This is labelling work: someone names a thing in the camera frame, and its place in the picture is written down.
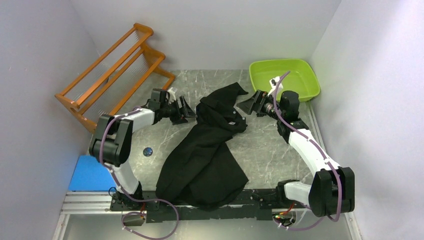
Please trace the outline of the blue round brooch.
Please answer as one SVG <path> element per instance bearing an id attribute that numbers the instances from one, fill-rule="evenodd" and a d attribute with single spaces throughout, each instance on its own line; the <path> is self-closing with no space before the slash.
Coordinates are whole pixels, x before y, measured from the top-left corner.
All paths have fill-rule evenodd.
<path id="1" fill-rule="evenodd" d="M 143 149 L 142 154 L 145 157 L 150 157 L 153 154 L 153 149 L 151 147 L 146 147 Z"/>

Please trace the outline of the aluminium frame rail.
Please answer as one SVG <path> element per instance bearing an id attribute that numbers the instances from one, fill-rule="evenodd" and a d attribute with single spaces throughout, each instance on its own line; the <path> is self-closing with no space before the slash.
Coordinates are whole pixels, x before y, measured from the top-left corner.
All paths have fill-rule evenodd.
<path id="1" fill-rule="evenodd" d="M 149 211 L 146 221 L 131 217 L 131 227 L 121 224 L 123 212 L 110 209 L 107 192 L 68 192 L 53 238 L 55 240 L 360 240 L 354 214 L 339 221 L 319 221 L 305 208 L 296 206 L 291 214 L 297 224 L 293 230 L 278 227 L 272 220 L 275 209 L 251 205 L 228 205 L 203 211 L 188 205 L 178 207 L 179 222 L 167 206 Z"/>

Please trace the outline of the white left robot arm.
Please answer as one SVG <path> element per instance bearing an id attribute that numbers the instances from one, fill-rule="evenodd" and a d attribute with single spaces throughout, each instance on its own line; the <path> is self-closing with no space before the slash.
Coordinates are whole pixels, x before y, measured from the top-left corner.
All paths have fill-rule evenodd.
<path id="1" fill-rule="evenodd" d="M 176 97 L 173 88 L 154 88 L 146 104 L 136 106 L 127 113 L 103 114 L 99 117 L 89 154 L 108 170 L 116 190 L 124 194 L 123 203 L 130 210 L 139 209 L 144 200 L 142 184 L 135 177 L 129 163 L 133 133 L 153 126 L 162 119 L 169 119 L 173 125 L 180 125 L 196 116 L 183 96 Z"/>

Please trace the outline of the blue foam pad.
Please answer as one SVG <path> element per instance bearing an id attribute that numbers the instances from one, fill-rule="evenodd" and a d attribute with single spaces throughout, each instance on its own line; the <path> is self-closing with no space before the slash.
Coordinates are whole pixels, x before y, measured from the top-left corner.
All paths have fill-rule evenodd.
<path id="1" fill-rule="evenodd" d="M 72 192 L 107 192 L 116 184 L 108 170 L 90 155 L 81 155 L 68 190 Z"/>

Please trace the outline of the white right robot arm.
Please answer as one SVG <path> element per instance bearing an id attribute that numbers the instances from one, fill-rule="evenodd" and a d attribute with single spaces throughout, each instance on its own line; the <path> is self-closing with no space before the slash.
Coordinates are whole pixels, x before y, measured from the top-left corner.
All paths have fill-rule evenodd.
<path id="1" fill-rule="evenodd" d="M 311 184 L 299 180 L 278 183 L 275 202 L 282 208 L 293 202 L 309 207 L 316 217 L 337 219 L 355 209 L 355 174 L 350 167 L 341 167 L 317 143 L 307 124 L 299 117 L 299 95 L 284 91 L 276 101 L 270 93 L 258 90 L 249 99 L 237 104 L 244 113 L 256 113 L 276 120 L 277 131 L 293 147 L 313 174 Z"/>

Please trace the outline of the orange wooden rack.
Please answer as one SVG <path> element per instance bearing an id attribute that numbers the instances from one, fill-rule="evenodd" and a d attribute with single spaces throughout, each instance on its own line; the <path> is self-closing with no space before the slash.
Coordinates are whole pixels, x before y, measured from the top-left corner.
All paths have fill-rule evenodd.
<path id="1" fill-rule="evenodd" d="M 103 114 L 116 115 L 140 91 L 168 90 L 176 76 L 163 69 L 166 55 L 149 45 L 154 30 L 134 23 L 55 98 L 91 134 Z"/>

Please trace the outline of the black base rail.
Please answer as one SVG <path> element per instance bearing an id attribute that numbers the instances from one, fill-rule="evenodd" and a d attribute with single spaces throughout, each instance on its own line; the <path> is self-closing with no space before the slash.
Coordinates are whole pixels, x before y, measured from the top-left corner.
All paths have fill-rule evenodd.
<path id="1" fill-rule="evenodd" d="M 147 223 L 162 223 L 176 219 L 176 213 L 167 203 L 156 199 L 152 190 L 143 192 L 146 202 L 130 200 L 123 193 L 110 194 L 110 210 L 112 212 L 143 212 L 146 214 Z M 177 198 L 172 202 L 176 207 L 181 221 L 195 220 L 232 220 L 232 219 L 255 219 L 257 221 L 271 220 L 274 215 L 288 211 L 290 214 L 295 210 L 303 209 L 303 206 L 294 200 L 283 198 L 282 193 L 275 188 L 244 189 L 231 202 L 223 205 L 218 203 L 201 206 L 189 202 L 183 198 Z"/>

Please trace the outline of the green plastic basin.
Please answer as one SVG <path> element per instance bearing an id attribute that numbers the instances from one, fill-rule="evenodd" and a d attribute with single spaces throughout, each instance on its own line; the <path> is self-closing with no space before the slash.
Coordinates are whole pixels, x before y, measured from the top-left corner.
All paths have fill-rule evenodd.
<path id="1" fill-rule="evenodd" d="M 249 66 L 249 76 L 255 91 L 269 92 L 270 80 L 289 74 L 281 83 L 284 91 L 298 93 L 300 102 L 307 102 L 321 93 L 319 81 L 312 67 L 303 59 L 283 58 L 255 61 Z"/>

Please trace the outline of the black button shirt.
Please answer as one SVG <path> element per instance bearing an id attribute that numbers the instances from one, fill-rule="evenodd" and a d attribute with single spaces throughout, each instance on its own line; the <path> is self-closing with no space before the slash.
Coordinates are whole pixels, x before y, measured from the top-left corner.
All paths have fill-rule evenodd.
<path id="1" fill-rule="evenodd" d="M 249 179 L 227 145 L 248 126 L 234 108 L 241 95 L 247 91 L 234 82 L 200 99 L 196 124 L 161 168 L 155 189 L 158 198 L 221 206 L 244 189 Z"/>

